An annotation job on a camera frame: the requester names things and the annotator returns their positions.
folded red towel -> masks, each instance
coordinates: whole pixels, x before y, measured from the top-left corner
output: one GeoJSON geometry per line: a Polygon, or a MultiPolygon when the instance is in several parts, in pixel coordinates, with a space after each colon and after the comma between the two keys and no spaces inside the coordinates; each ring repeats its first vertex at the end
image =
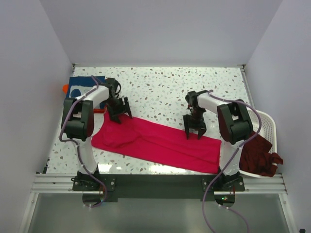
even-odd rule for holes
{"type": "Polygon", "coordinates": [[[277,169],[274,164],[283,164],[283,160],[278,154],[269,153],[271,147],[272,144],[260,135],[246,143],[241,154],[240,169],[262,176],[274,176],[277,169]]]}
{"type": "Polygon", "coordinates": [[[155,124],[140,118],[119,116],[122,124],[105,114],[104,124],[93,136],[92,146],[151,162],[217,173],[221,141],[209,137],[197,139],[183,130],[155,124]]]}

speckled white surface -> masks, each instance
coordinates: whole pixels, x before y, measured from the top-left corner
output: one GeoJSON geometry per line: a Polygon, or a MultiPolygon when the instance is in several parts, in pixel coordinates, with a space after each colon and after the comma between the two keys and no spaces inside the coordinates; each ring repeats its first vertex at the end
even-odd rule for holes
{"type": "MultiPolygon", "coordinates": [[[[74,76],[105,75],[122,85],[120,96],[127,96],[132,114],[158,124],[184,129],[182,116],[188,114],[188,91],[214,90],[226,99],[248,97],[239,68],[203,67],[77,67],[74,76]]],[[[205,136],[220,138],[216,115],[204,113],[205,136]]],[[[103,124],[103,115],[95,114],[95,130],[103,124]]],[[[60,123],[50,151],[47,173],[75,174],[79,167],[72,143],[58,140],[60,123]]],[[[200,174],[199,172],[160,165],[129,156],[93,148],[100,173],[113,174],[200,174]]]]}

white wall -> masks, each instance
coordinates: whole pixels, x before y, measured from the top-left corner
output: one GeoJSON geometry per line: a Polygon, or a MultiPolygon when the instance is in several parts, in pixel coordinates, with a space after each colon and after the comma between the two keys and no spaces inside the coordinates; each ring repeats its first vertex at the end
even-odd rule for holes
{"type": "Polygon", "coordinates": [[[41,0],[83,65],[246,64],[281,0],[41,0]]]}
{"type": "Polygon", "coordinates": [[[276,121],[278,153],[299,228],[311,231],[311,1],[283,0],[246,66],[255,107],[276,121]]]}
{"type": "Polygon", "coordinates": [[[17,232],[71,64],[38,0],[0,7],[0,232],[17,232]]]}

white plastic basket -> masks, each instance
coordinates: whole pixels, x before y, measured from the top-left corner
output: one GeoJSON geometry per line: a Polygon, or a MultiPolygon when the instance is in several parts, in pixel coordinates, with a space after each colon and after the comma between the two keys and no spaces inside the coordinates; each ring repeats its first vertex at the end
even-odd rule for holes
{"type": "MultiPolygon", "coordinates": [[[[274,122],[272,117],[270,117],[268,114],[258,111],[258,110],[257,112],[259,113],[261,117],[261,121],[262,121],[262,127],[261,127],[261,131],[259,134],[265,139],[267,139],[269,142],[271,142],[272,147],[269,153],[273,153],[273,152],[276,153],[276,146],[277,146],[276,144],[276,123],[274,122]]],[[[257,131],[258,126],[259,126],[258,118],[253,111],[248,110],[248,113],[251,117],[254,131],[257,131]]],[[[267,176],[261,176],[261,175],[249,173],[246,171],[242,171],[242,170],[240,170],[240,173],[246,176],[251,176],[251,177],[256,177],[256,178],[268,178],[267,176]]]]}

gray floor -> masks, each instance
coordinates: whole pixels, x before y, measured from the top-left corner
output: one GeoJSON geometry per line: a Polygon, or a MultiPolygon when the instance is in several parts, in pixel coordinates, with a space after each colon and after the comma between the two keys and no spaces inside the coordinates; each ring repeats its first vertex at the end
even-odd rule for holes
{"type": "MultiPolygon", "coordinates": [[[[81,194],[40,195],[32,233],[208,233],[199,200],[120,199],[91,211],[81,194]]],[[[234,209],[245,216],[252,233],[288,233],[278,195],[239,195],[234,209]]],[[[234,213],[206,204],[218,233],[244,233],[234,213]]]]}

